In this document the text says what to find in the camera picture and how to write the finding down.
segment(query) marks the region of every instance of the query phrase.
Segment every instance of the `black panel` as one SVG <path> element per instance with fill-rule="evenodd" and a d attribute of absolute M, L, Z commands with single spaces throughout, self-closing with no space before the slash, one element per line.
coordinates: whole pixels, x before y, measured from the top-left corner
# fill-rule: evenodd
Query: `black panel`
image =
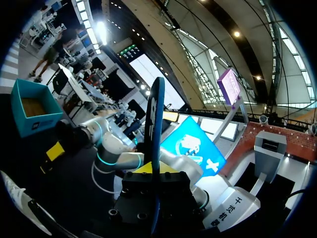
<path fill-rule="evenodd" d="M 137 113 L 136 119 L 142 119 L 145 116 L 145 111 L 140 107 L 140 105 L 132 99 L 129 103 L 129 109 Z"/>
<path fill-rule="evenodd" d="M 133 88 L 129 88 L 117 75 L 117 70 L 112 72 L 103 82 L 105 89 L 108 89 L 107 94 L 115 101 L 124 98 Z"/>

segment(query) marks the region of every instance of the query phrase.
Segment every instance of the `monitor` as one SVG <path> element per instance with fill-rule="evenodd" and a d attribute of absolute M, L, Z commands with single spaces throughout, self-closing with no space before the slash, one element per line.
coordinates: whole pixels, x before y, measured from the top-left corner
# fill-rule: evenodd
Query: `monitor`
<path fill-rule="evenodd" d="M 161 148 L 187 155 L 203 169 L 203 177 L 215 176 L 226 159 L 192 117 L 187 117 L 162 143 Z"/>
<path fill-rule="evenodd" d="M 61 9 L 61 7 L 62 7 L 61 2 L 55 2 L 55 3 L 52 5 L 53 11 L 58 11 L 59 9 Z"/>
<path fill-rule="evenodd" d="M 87 48 L 88 46 L 92 44 L 89 36 L 85 37 L 83 40 L 81 40 L 81 42 L 83 43 L 85 48 Z"/>

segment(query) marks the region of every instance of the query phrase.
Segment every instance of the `chair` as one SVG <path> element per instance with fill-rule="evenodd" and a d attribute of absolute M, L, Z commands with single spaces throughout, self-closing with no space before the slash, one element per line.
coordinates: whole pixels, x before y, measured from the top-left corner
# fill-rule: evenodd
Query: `chair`
<path fill-rule="evenodd" d="M 64 87 L 66 86 L 68 82 L 68 78 L 67 76 L 64 74 L 64 72 L 61 70 L 55 78 L 53 78 L 53 91 L 52 94 L 54 92 L 56 92 L 58 95 L 60 96 L 65 96 L 66 98 L 69 96 L 68 94 L 62 93 L 62 90 L 64 89 Z"/>

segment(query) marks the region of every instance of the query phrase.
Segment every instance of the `display screen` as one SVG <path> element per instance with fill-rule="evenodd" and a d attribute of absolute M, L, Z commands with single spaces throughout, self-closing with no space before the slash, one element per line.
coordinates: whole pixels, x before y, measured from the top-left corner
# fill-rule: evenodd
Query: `display screen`
<path fill-rule="evenodd" d="M 226 163 L 224 156 L 205 132 L 187 117 L 161 144 L 161 147 L 174 155 L 187 155 L 199 164 L 203 177 L 215 176 Z"/>
<path fill-rule="evenodd" d="M 162 74 L 158 67 L 146 56 L 146 54 L 141 55 L 137 59 L 133 60 L 130 65 L 135 71 L 143 78 L 143 80 L 152 86 L 154 80 L 157 77 L 164 78 L 165 81 L 165 97 L 164 105 L 167 106 L 171 104 L 170 109 L 180 109 L 184 106 L 185 102 L 171 85 L 169 80 Z"/>
<path fill-rule="evenodd" d="M 81 42 L 83 43 L 85 48 L 92 44 L 89 36 L 85 37 Z"/>

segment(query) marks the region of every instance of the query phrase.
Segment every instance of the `person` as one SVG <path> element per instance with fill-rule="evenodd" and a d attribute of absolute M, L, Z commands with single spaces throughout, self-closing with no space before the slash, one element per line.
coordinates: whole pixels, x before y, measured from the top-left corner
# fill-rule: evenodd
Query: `person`
<path fill-rule="evenodd" d="M 42 21 L 43 12 L 48 9 L 48 6 L 44 5 L 41 7 L 40 10 L 37 10 L 31 19 L 28 21 L 28 23 L 25 24 L 25 26 L 22 29 L 22 34 L 27 32 L 32 26 L 38 25 Z"/>
<path fill-rule="evenodd" d="M 30 73 L 31 77 L 35 77 L 36 70 L 44 63 L 42 71 L 36 77 L 36 81 L 42 81 L 42 74 L 47 70 L 47 68 L 57 59 L 58 55 L 64 51 L 64 47 L 69 46 L 74 40 L 77 39 L 77 34 L 85 29 L 85 25 L 81 24 L 76 29 L 66 29 L 59 33 L 57 41 L 48 49 L 42 60 L 38 62 L 35 69 Z"/>

